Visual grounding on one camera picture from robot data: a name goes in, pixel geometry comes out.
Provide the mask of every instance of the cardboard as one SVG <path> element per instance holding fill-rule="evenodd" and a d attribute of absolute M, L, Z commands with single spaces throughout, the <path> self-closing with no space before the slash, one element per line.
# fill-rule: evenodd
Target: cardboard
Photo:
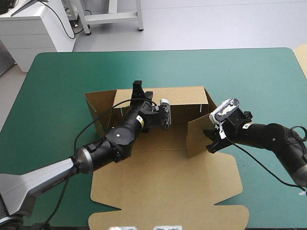
<path fill-rule="evenodd" d="M 305 77 L 307 78 L 307 44 L 300 45 L 295 49 L 294 53 Z"/>
<path fill-rule="evenodd" d="M 141 134 L 132 157 L 111 163 L 94 172 L 91 198 L 121 210 L 95 213 L 89 218 L 92 230 L 115 226 L 180 225 L 184 230 L 243 230 L 248 222 L 244 206 L 214 204 L 242 192 L 233 156 L 210 154 L 211 141 L 203 134 L 213 128 L 208 113 L 216 108 L 204 87 L 156 88 L 155 102 L 171 102 L 171 128 L 153 128 Z M 95 119 L 110 106 L 131 97 L 131 90 L 92 92 L 86 95 Z M 98 134 L 116 125 L 129 103 L 114 109 L 95 124 Z"/>

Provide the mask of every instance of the floor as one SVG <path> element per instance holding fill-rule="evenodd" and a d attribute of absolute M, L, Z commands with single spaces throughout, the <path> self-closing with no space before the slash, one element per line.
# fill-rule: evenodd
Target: floor
<path fill-rule="evenodd" d="M 105 0 L 85 1 L 100 13 Z M 74 51 L 130 51 L 288 47 L 307 43 L 307 0 L 143 0 L 145 30 L 137 22 L 91 26 Z M 134 0 L 118 0 L 120 12 Z M 0 130 L 25 79 L 18 66 L 0 77 Z"/>

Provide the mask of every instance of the white desk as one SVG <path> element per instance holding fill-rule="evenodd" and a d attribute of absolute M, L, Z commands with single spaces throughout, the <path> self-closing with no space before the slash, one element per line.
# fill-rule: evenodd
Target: white desk
<path fill-rule="evenodd" d="M 56 15 L 40 2 L 11 17 L 25 1 L 19 0 L 15 8 L 0 15 L 0 40 L 20 69 L 27 72 L 37 54 L 71 52 L 75 39 L 66 36 Z M 49 0 L 47 4 L 59 15 L 66 31 L 73 37 L 61 0 Z"/>

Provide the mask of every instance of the yellow sticker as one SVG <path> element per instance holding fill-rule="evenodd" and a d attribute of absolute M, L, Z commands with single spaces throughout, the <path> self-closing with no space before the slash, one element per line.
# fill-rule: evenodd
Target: yellow sticker
<path fill-rule="evenodd" d="M 142 128 L 143 128 L 144 127 L 144 120 L 143 120 L 143 118 L 140 115 L 138 115 L 136 117 L 136 119 L 140 122 L 140 124 L 142 125 Z"/>
<path fill-rule="evenodd" d="M 246 123 L 245 125 L 243 125 L 242 129 L 248 129 L 248 127 L 250 127 L 250 125 L 252 125 L 253 123 Z"/>

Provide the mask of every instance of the black cable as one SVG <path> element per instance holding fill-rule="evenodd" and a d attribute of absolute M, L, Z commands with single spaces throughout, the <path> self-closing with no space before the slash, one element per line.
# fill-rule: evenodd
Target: black cable
<path fill-rule="evenodd" d="M 57 14 L 50 6 L 48 6 L 48 5 L 45 4 L 44 2 L 42 2 L 42 1 L 39 1 L 39 2 L 42 3 L 42 4 L 44 4 L 44 5 L 47 6 L 49 9 L 51 9 L 52 12 L 54 12 L 54 14 L 55 14 L 56 17 L 58 18 L 59 22 L 61 23 L 61 25 L 62 25 L 62 27 L 63 27 L 63 30 L 64 30 L 65 34 L 66 34 L 67 37 L 69 37 L 70 39 L 72 39 L 72 40 L 75 39 L 75 38 L 76 38 L 76 35 L 79 34 L 79 33 L 81 33 L 81 32 L 83 31 L 83 29 L 82 29 L 81 31 L 77 32 L 77 33 L 75 33 L 75 32 L 73 31 L 73 37 L 70 37 L 69 34 L 67 33 L 67 31 L 66 31 L 64 25 L 63 25 L 62 20 L 59 18 L 58 14 Z"/>
<path fill-rule="evenodd" d="M 300 188 L 301 190 L 305 191 L 305 189 L 302 186 L 296 185 L 296 184 L 289 184 L 287 182 L 282 181 L 278 176 L 276 176 L 274 173 L 272 173 L 267 167 L 265 167 L 259 160 L 257 160 L 253 155 L 251 155 L 248 151 L 246 151 L 244 148 L 238 146 L 237 144 L 233 143 L 228 137 L 226 139 L 233 145 L 236 146 L 238 149 L 245 152 L 248 156 L 250 156 L 255 162 L 257 162 L 262 168 L 264 168 L 269 174 L 271 174 L 273 177 L 275 177 L 280 183 L 283 183 L 286 186 L 289 187 L 296 187 Z"/>
<path fill-rule="evenodd" d="M 81 132 L 76 136 L 75 138 L 75 141 L 74 141 L 74 146 L 73 146 L 73 152 L 74 152 L 74 159 L 76 160 L 76 154 L 77 154 L 77 141 L 79 139 L 79 137 L 82 135 L 82 133 L 88 129 L 88 127 L 90 127 L 92 124 L 94 124 L 96 121 L 98 121 L 100 118 L 102 118 L 104 115 L 106 115 L 107 113 L 109 113 L 111 110 L 113 110 L 115 107 L 119 106 L 120 104 L 123 104 L 125 102 L 132 102 L 132 101 L 147 101 L 147 102 L 151 102 L 152 104 L 154 104 L 155 106 L 157 106 L 157 104 L 151 100 L 148 100 L 148 99 L 143 99 L 143 98 L 135 98 L 135 99 L 128 99 L 128 100 L 124 100 L 124 101 L 121 101 L 119 103 L 117 103 L 116 105 L 112 106 L 111 108 L 107 109 L 104 113 L 102 113 L 98 118 L 96 118 L 94 121 L 90 122 L 88 125 L 85 126 L 84 129 L 81 130 Z M 61 195 L 59 197 L 59 200 L 58 200 L 58 203 L 56 205 L 56 207 L 54 208 L 53 212 L 51 213 L 51 215 L 48 217 L 48 219 L 44 222 L 44 224 L 42 224 L 39 228 L 39 230 L 42 230 L 46 225 L 49 224 L 49 221 L 53 218 L 53 216 L 56 214 L 61 202 L 62 202 L 62 199 L 64 197 L 64 194 L 65 194 L 65 191 L 66 191 L 66 188 L 67 188 L 67 185 L 68 185 L 68 181 L 69 179 L 71 178 L 71 175 L 72 175 L 72 172 L 73 170 L 76 168 L 76 164 L 74 164 L 69 172 L 69 175 L 68 177 L 66 178 L 66 181 L 65 181 L 65 184 L 64 184 L 64 187 L 62 189 L 62 192 L 61 192 Z"/>
<path fill-rule="evenodd" d="M 44 4 L 45 6 L 47 6 L 49 9 L 51 9 L 52 12 L 54 12 L 54 14 L 57 16 L 59 22 L 61 23 L 61 25 L 62 25 L 62 27 L 63 27 L 63 29 L 64 29 L 64 32 L 66 33 L 67 37 L 69 37 L 69 38 L 72 39 L 72 40 L 75 39 L 75 38 L 76 38 L 76 34 L 73 33 L 73 37 L 70 37 L 70 36 L 69 36 L 69 34 L 67 33 L 67 31 L 66 31 L 66 29 L 65 29 L 65 27 L 64 27 L 64 25 L 63 25 L 63 22 L 62 22 L 62 20 L 59 18 L 58 14 L 57 14 L 50 6 L 48 6 L 48 5 L 45 4 L 44 2 L 42 2 L 42 1 L 40 1 L 40 0 L 38 0 L 38 1 L 39 1 L 40 3 L 42 3 L 42 4 Z"/>

